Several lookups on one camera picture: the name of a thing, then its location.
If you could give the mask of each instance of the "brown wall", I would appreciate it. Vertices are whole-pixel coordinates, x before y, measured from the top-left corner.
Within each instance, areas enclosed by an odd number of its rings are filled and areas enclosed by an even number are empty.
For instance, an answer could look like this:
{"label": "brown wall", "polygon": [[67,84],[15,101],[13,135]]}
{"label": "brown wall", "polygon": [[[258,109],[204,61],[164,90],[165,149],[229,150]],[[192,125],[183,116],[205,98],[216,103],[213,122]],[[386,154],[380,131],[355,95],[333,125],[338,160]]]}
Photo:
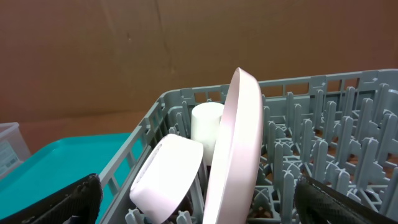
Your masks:
{"label": "brown wall", "polygon": [[163,92],[398,67],[395,0],[0,1],[0,123],[145,111]]}

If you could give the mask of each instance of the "blue surface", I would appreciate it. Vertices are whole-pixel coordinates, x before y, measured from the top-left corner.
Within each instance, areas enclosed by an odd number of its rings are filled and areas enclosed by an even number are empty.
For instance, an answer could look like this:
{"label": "blue surface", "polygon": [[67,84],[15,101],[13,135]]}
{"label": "blue surface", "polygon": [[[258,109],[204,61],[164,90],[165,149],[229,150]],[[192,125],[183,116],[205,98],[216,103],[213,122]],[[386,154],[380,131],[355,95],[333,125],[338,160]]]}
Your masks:
{"label": "blue surface", "polygon": [[[100,174],[129,135],[66,138],[45,146],[0,181],[0,219],[88,174]],[[132,153],[136,159],[141,155],[142,145],[139,140],[132,147]],[[123,184],[129,171],[127,160],[124,160],[114,174],[119,185]],[[104,198],[97,222],[113,199],[108,186],[103,192]]]}

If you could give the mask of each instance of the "clear plastic container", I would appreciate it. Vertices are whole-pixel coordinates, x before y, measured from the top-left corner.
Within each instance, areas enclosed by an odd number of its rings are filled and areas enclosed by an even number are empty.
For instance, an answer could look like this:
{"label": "clear plastic container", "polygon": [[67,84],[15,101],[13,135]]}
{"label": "clear plastic container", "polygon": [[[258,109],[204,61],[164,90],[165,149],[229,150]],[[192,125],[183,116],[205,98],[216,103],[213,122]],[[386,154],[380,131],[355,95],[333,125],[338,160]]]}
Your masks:
{"label": "clear plastic container", "polygon": [[0,180],[31,156],[17,122],[0,124]]}

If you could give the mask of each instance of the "teal tray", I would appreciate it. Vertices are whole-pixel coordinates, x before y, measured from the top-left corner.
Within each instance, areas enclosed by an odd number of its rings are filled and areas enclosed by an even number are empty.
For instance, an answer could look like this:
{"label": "teal tray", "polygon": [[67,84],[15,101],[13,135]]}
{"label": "teal tray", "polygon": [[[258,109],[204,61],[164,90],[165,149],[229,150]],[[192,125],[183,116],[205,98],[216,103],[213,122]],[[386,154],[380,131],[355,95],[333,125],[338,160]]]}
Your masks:
{"label": "teal tray", "polygon": [[[45,146],[0,181],[0,220],[88,174],[100,174],[129,135],[65,138]],[[142,144],[138,140],[132,147],[132,154],[138,159],[141,153]],[[125,160],[114,174],[116,181],[122,184],[129,171]],[[103,190],[97,222],[113,199],[108,186]]]}

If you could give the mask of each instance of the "gray plastic dish rack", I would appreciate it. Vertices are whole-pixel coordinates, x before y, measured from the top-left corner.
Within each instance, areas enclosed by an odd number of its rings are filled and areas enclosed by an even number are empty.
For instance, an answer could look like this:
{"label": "gray plastic dish rack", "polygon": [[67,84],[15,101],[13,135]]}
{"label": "gray plastic dish rack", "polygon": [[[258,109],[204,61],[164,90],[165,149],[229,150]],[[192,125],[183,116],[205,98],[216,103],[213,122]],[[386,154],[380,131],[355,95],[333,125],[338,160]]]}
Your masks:
{"label": "gray plastic dish rack", "polygon": [[[331,90],[332,83],[337,83],[338,88]],[[391,162],[398,155],[398,70],[339,73],[259,84],[262,89],[279,86],[283,91],[281,96],[262,98],[262,154],[266,156],[261,156],[247,223],[299,223],[293,199],[301,173],[398,220],[398,168]],[[303,84],[308,85],[306,94],[286,91],[291,85]],[[202,94],[205,101],[223,103],[228,87],[172,90],[156,101],[100,174],[101,183],[110,186],[114,199],[99,223],[151,223],[129,198],[138,170],[166,134],[190,137],[190,112],[199,104],[198,96]],[[144,152],[134,161],[131,148],[139,139]],[[124,159],[129,161],[131,171],[119,186],[114,172]],[[201,224],[207,179],[206,167],[202,165],[179,212],[166,223]]]}

